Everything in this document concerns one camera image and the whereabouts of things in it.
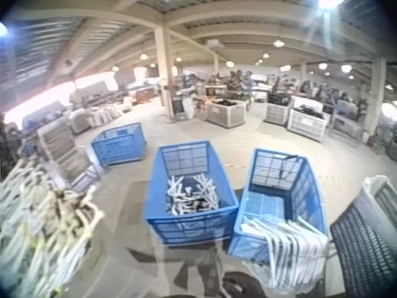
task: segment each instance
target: factory floor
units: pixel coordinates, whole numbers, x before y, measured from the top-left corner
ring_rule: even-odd
[[[139,162],[101,169],[102,179],[96,182],[95,202],[105,212],[104,222],[110,231],[137,260],[138,270],[155,280],[149,293],[143,297],[187,294],[216,297],[214,291],[217,291],[218,281],[214,283],[212,279],[216,280],[219,274],[231,271],[249,274],[241,260],[225,254],[221,243],[190,250],[168,249],[151,233],[143,219],[143,205],[154,154],[161,145],[210,140],[235,190],[244,186],[254,148],[305,156],[317,175],[329,225],[352,202],[364,178],[387,175],[397,186],[397,163],[387,156],[378,156],[365,145],[353,147],[352,142],[339,135],[326,136],[319,143],[288,132],[281,126],[263,123],[262,115],[263,104],[255,103],[247,114],[246,124],[233,129],[224,129],[196,118],[170,123],[159,99],[156,99],[135,106],[131,112],[113,122],[76,137],[78,145],[86,146],[94,159],[90,142],[101,131],[131,122],[142,124],[147,141],[145,157]],[[332,296],[342,292],[344,283],[339,260],[335,257],[327,262],[325,293]],[[265,295],[278,297],[270,289],[265,289]]]

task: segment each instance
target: white mesh crate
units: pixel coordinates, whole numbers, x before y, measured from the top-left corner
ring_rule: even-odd
[[[287,129],[305,135],[317,141],[322,141],[327,127],[326,119],[319,119],[295,110],[290,111]]]
[[[206,105],[207,120],[223,127],[230,128],[246,123],[246,105],[237,103],[226,107],[215,102]]]
[[[266,122],[284,125],[288,120],[289,106],[280,106],[278,104],[265,103],[265,117]]]

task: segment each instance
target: blue plastic crate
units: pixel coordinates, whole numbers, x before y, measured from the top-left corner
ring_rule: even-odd
[[[188,215],[167,213],[168,180],[204,173],[213,179],[220,208]],[[238,201],[225,170],[209,141],[160,147],[155,158],[145,202],[144,218],[165,245],[180,246],[229,238]]]
[[[108,129],[91,146],[101,166],[140,160],[145,152],[145,138],[140,123]]]
[[[244,217],[302,217],[328,235],[323,198],[309,161],[302,156],[256,149],[243,191],[228,253],[258,263],[269,260],[267,241],[240,226]]]

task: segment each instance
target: white pillar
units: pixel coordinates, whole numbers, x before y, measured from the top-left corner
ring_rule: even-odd
[[[75,92],[71,94],[74,97],[74,103],[76,107],[80,108],[84,106],[83,98],[81,97],[80,90],[76,88]]]
[[[361,84],[359,96],[361,98],[367,98],[367,84],[364,82]]]
[[[217,54],[213,56],[213,67],[215,69],[215,75],[219,73],[219,58]]]
[[[157,61],[161,80],[161,102],[166,107],[169,118],[173,119],[172,95],[175,93],[175,90],[174,77],[172,75],[171,38],[169,29],[163,26],[158,27],[154,30],[154,37],[156,39]]]
[[[307,67],[306,62],[302,62],[300,65],[300,81],[301,83],[306,81]]]
[[[383,104],[383,96],[385,93],[386,81],[386,60],[384,58],[377,58],[372,63],[372,82],[371,82],[371,96],[368,101],[368,114],[365,121],[365,128],[370,135],[376,131],[380,116],[381,107]]]

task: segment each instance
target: ceiling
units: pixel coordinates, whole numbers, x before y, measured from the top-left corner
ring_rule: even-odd
[[[265,61],[269,66],[354,60],[352,74],[359,84],[370,82],[368,61],[378,56],[397,61],[395,35],[375,0],[345,0],[329,15],[320,13],[317,3],[19,1],[4,21],[9,34],[0,38],[2,103],[14,106],[50,86],[114,65],[122,69],[156,63],[154,29],[161,24],[170,27],[172,52],[182,58],[181,64],[211,63],[214,54],[220,61],[254,64],[264,52],[270,53]],[[209,39],[218,39],[223,48],[208,49]],[[274,48],[275,39],[282,39],[285,47]],[[139,59],[143,52],[149,56],[146,61]],[[346,79],[337,67],[332,75]],[[387,83],[397,88],[395,66],[388,66]]]

